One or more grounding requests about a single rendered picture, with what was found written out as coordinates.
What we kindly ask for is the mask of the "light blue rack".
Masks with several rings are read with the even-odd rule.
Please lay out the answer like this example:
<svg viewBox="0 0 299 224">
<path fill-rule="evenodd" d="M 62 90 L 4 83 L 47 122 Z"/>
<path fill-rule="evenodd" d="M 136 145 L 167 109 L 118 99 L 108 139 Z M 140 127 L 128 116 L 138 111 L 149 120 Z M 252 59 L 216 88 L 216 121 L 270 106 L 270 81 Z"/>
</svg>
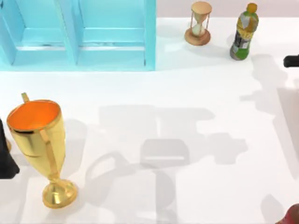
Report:
<svg viewBox="0 0 299 224">
<path fill-rule="evenodd" d="M 156 67 L 156 0 L 0 0 L 0 71 Z"/>
</svg>

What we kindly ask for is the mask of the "gold trophy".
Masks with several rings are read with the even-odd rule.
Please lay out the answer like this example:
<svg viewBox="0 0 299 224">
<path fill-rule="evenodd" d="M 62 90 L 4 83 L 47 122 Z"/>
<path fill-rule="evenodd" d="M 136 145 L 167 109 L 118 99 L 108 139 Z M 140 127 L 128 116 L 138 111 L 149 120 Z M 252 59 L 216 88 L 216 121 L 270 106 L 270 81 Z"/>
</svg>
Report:
<svg viewBox="0 0 299 224">
<path fill-rule="evenodd" d="M 60 178 L 65 159 L 65 130 L 61 107 L 51 100 L 29 100 L 22 93 L 23 104 L 7 117 L 7 125 L 27 161 L 49 180 L 43 190 L 43 203 L 51 209 L 70 205 L 77 187 Z"/>
</svg>

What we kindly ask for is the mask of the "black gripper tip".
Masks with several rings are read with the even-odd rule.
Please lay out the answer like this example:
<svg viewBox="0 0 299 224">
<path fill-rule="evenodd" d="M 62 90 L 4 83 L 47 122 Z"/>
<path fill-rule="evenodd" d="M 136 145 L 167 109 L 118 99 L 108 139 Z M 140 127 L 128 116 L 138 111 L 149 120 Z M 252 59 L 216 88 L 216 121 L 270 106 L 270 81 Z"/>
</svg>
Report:
<svg viewBox="0 0 299 224">
<path fill-rule="evenodd" d="M 13 179 L 19 172 L 20 169 L 9 152 L 0 119 L 0 179 Z"/>
<path fill-rule="evenodd" d="M 286 68 L 298 67 L 299 68 L 299 54 L 288 55 L 283 59 L 283 65 Z"/>
</svg>

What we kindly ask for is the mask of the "red object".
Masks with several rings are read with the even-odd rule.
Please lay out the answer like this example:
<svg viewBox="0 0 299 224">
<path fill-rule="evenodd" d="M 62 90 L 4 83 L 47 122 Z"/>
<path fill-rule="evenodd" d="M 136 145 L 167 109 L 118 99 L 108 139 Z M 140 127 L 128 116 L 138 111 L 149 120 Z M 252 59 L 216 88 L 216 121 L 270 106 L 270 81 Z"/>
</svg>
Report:
<svg viewBox="0 0 299 224">
<path fill-rule="evenodd" d="M 299 203 L 292 205 L 285 216 L 275 224 L 299 224 Z"/>
</svg>

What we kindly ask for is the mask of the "green bottle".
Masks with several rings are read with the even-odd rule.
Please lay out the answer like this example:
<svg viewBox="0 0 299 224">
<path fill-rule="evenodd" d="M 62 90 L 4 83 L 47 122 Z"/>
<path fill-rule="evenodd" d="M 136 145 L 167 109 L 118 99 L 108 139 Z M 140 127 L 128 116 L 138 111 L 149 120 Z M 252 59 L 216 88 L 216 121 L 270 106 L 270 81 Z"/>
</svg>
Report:
<svg viewBox="0 0 299 224">
<path fill-rule="evenodd" d="M 250 43 L 259 23 L 256 11 L 257 4 L 249 3 L 238 17 L 235 39 L 230 48 L 230 56 L 234 60 L 244 60 L 249 55 Z"/>
</svg>

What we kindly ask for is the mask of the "wooden hourglass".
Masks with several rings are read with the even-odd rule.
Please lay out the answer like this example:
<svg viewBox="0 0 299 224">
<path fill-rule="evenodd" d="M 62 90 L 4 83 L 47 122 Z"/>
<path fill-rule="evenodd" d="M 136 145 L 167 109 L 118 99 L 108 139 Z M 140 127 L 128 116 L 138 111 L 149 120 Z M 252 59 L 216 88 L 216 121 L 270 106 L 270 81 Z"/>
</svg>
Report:
<svg viewBox="0 0 299 224">
<path fill-rule="evenodd" d="M 191 11 L 190 27 L 186 30 L 184 38 L 194 46 L 206 45 L 211 39 L 208 24 L 212 6 L 208 2 L 197 1 L 191 5 Z"/>
</svg>

